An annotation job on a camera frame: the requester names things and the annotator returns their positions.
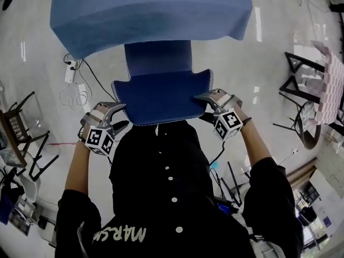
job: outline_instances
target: pink checkered cloth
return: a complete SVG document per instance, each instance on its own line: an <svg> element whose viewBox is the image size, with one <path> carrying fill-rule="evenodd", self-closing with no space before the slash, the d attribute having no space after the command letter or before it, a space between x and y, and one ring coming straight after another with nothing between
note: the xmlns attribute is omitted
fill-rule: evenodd
<svg viewBox="0 0 344 258"><path fill-rule="evenodd" d="M315 117L317 124L335 122L344 89L344 64L320 42L314 46L325 55L325 72L320 94L320 104Z"/></svg>

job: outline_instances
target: blue tablecloth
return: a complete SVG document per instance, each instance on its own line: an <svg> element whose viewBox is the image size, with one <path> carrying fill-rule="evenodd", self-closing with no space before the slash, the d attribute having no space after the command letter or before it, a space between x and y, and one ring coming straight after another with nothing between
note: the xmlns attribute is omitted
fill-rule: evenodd
<svg viewBox="0 0 344 258"><path fill-rule="evenodd" d="M52 0L50 25L76 59L121 44L241 40L252 0Z"/></svg>

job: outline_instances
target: concrete floor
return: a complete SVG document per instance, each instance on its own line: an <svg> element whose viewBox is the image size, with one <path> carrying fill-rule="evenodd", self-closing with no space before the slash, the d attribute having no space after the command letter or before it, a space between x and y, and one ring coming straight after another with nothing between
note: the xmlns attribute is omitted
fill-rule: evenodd
<svg viewBox="0 0 344 258"><path fill-rule="evenodd" d="M326 0L311 1L323 11L328 10ZM0 80L5 87L2 106L8 109L8 105L35 91L35 97L25 105L23 113L33 133L50 130L50 143L76 142L79 121L85 111L81 109L73 112L59 103L58 92L66 86L66 65L62 58L67 51L49 27L50 5L51 0L14 0L8 10L0 12ZM293 149L299 150L282 163L287 171L292 171L316 156L323 136L316 148L305 150L295 133L272 125L273 122L291 125L288 117L296 115L295 106L278 95L279 87L289 75L289 66L283 53L294 52L319 60L320 54L310 44L310 40L318 39L339 55L339 16L321 12L310 5L314 21L312 25L307 1L299 6L298 0L253 0L253 5L244 40L236 41L225 37L214 41L193 41L193 66L195 71L212 69L213 86L223 88L243 100L243 109L253 117L277 163L287 159ZM87 59L109 92L113 80L128 79L123 46L107 49ZM90 107L98 101L108 101L109 97L101 90L86 66L81 68L81 73L92 89ZM78 75L76 82L83 84ZM70 87L63 95L65 98L75 96L75 90ZM122 119L125 119L123 114L118 116L118 120ZM190 124L196 128L206 156L209 160L214 159L221 150L221 142L212 134L212 127L198 119L191 120ZM46 159L55 154L59 154L60 158L41 176L40 198L55 204L58 202L73 151L72 145L45 148ZM231 162L239 182L246 182L241 168L247 163L247 152L241 136L226 143L226 151L218 160L216 168L219 176L231 184L227 161ZM109 172L106 158L91 156L89 195L99 208L103 224L113 217ZM57 210L53 204L42 200L38 202ZM5 247L6 242L6 250L11 257L22 257L25 251L13 245L16 234L19 233L14 230L14 234L8 236L12 230L14 229L10 225L6 228L1 226L0 245ZM30 251L30 255L26 253L25 257L50 256L45 249Z"/></svg>

